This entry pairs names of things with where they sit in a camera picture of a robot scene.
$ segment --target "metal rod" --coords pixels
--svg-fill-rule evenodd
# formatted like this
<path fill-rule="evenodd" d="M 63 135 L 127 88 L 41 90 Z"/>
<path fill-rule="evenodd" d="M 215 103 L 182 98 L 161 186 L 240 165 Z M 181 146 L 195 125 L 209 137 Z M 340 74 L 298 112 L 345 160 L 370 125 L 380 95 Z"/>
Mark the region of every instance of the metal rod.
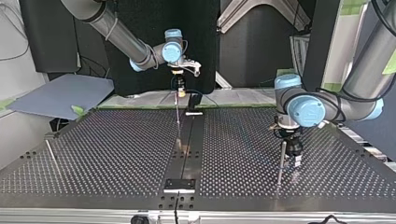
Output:
<path fill-rule="evenodd" d="M 49 149 L 49 154 L 53 160 L 56 161 L 55 155 L 53 154 L 52 147 L 50 146 L 50 141 L 46 139 L 47 148 Z"/>
<path fill-rule="evenodd" d="M 277 176 L 277 187 L 280 188 L 282 186 L 282 175 L 283 169 L 285 168 L 285 155 L 286 155 L 286 145 L 288 143 L 286 141 L 282 142 L 282 149 L 280 154 L 280 166 L 279 166 L 279 174 Z"/>

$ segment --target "black cable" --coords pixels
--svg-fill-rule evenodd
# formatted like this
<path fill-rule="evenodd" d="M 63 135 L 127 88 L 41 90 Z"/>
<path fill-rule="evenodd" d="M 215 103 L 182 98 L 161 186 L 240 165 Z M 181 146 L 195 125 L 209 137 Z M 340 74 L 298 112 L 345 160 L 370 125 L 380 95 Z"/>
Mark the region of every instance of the black cable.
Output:
<path fill-rule="evenodd" d="M 333 216 L 333 215 L 329 215 L 328 217 L 326 217 L 322 222 L 310 222 L 308 224 L 326 224 L 329 222 L 330 219 L 334 219 L 335 222 L 340 223 L 340 224 L 347 224 L 346 222 L 340 221 L 338 220 L 337 217 Z"/>
<path fill-rule="evenodd" d="M 379 20 L 382 22 L 382 24 L 387 27 L 387 29 L 394 35 L 396 36 L 396 31 L 390 26 L 390 24 L 387 22 L 387 20 L 384 17 L 384 13 L 382 13 L 381 9 L 379 8 L 377 0 L 373 0 L 373 8 L 375 11 L 376 16 L 379 18 Z"/>
<path fill-rule="evenodd" d="M 91 68 L 91 70 L 92 70 L 97 76 L 99 76 L 99 77 L 105 77 L 105 75 L 107 74 L 107 69 L 106 69 L 103 65 L 97 63 L 96 61 L 94 61 L 94 60 L 92 60 L 92 59 L 90 59 L 90 58 L 88 58 L 88 57 L 85 57 L 85 56 L 82 56 L 82 55 L 80 55 L 79 57 L 80 57 L 81 59 L 83 59 L 83 60 L 87 60 L 87 61 L 92 62 L 92 63 L 98 65 L 99 67 L 101 67 L 101 68 L 103 69 L 103 71 L 104 71 L 104 74 L 103 74 L 102 76 L 99 75 L 94 69 L 92 69 L 91 66 L 90 66 L 87 62 L 85 62 L 85 63 L 87 63 L 87 65 Z"/>
<path fill-rule="evenodd" d="M 317 88 L 317 91 L 325 91 L 325 92 L 327 92 L 327 93 L 329 93 L 329 94 L 332 94 L 332 95 L 334 95 L 334 96 L 336 96 L 336 97 L 340 97 L 340 98 L 345 99 L 345 100 L 348 100 L 348 101 L 361 102 L 361 103 L 373 103 L 373 102 L 376 102 L 376 101 L 378 101 L 378 100 L 384 98 L 385 96 L 387 96 L 387 95 L 389 94 L 389 92 L 392 90 L 392 88 L 393 88 L 393 86 L 395 85 L 395 83 L 396 83 L 396 76 L 393 75 L 393 79 L 392 79 L 392 81 L 390 82 L 388 88 L 387 88 L 380 96 L 375 97 L 375 98 L 372 98 L 372 99 L 362 99 L 362 98 L 359 98 L 359 97 L 356 97 L 356 96 L 351 95 L 349 92 L 347 92 L 347 91 L 345 91 L 345 90 L 343 90 L 343 93 L 344 93 L 346 96 L 340 95 L 340 94 L 338 94 L 337 92 L 328 91 L 328 90 L 322 89 L 322 88 Z"/>
<path fill-rule="evenodd" d="M 178 224 L 178 215 L 177 215 L 177 204 L 178 204 L 178 195 L 177 195 L 177 199 L 176 199 L 176 205 L 175 205 L 175 223 Z"/>
<path fill-rule="evenodd" d="M 17 56 L 14 56 L 14 57 L 0 59 L 0 62 L 5 62 L 5 61 L 10 61 L 10 60 L 18 59 L 18 58 L 22 57 L 23 55 L 25 55 L 25 54 L 29 51 L 29 48 L 30 48 L 30 45 L 27 44 L 26 50 L 25 50 L 23 53 L 21 53 L 21 54 L 19 54 L 19 55 L 17 55 Z"/>

